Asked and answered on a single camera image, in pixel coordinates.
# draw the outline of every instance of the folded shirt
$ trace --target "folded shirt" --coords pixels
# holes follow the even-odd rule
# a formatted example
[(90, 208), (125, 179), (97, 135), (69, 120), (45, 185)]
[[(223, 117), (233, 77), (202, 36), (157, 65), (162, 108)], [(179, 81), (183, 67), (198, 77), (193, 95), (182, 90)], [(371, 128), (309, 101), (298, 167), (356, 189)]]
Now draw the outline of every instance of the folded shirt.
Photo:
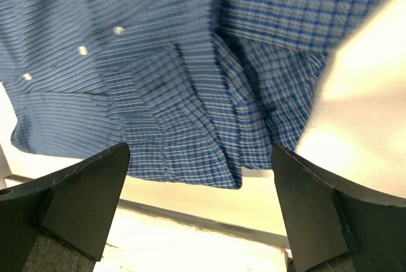
[(0, 81), (22, 151), (240, 188), (294, 149), (329, 55), (385, 0), (0, 0)]

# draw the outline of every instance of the shirt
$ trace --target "shirt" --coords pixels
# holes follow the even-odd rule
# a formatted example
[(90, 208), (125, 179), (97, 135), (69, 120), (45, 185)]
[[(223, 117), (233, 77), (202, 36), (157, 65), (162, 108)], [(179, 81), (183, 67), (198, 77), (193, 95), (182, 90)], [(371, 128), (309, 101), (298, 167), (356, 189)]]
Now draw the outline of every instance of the shirt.
[(240, 188), (294, 149), (329, 56), (385, 0), (0, 0), (0, 81), (20, 150)]

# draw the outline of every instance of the white button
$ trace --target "white button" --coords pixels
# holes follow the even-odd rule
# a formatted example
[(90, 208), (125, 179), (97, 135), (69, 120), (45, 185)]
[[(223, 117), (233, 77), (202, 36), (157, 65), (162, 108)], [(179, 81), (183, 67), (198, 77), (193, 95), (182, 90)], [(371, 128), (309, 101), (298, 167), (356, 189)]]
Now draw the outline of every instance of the white button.
[(113, 31), (115, 35), (119, 36), (125, 31), (125, 29), (123, 27), (114, 27)]
[(24, 79), (26, 79), (27, 81), (31, 81), (32, 80), (32, 76), (30, 74), (25, 74), (23, 75)]
[(85, 46), (79, 46), (79, 54), (80, 55), (87, 55), (88, 49)]

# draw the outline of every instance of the blue shirt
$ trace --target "blue shirt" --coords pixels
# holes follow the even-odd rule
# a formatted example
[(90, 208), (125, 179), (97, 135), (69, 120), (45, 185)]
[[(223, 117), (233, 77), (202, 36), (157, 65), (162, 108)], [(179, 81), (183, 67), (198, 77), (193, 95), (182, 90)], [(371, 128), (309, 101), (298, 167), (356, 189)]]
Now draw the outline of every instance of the blue shirt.
[(384, 0), (0, 0), (22, 151), (125, 141), (129, 175), (239, 188), (294, 149), (331, 51)]

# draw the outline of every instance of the checkered fabric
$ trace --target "checkered fabric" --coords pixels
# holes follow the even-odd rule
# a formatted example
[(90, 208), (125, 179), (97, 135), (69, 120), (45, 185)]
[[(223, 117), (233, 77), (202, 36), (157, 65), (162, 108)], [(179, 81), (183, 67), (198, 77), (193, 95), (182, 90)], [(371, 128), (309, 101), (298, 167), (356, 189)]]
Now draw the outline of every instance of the checkered fabric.
[(331, 51), (383, 1), (0, 0), (12, 143), (125, 141), (130, 176), (240, 188), (242, 166), (294, 149)]

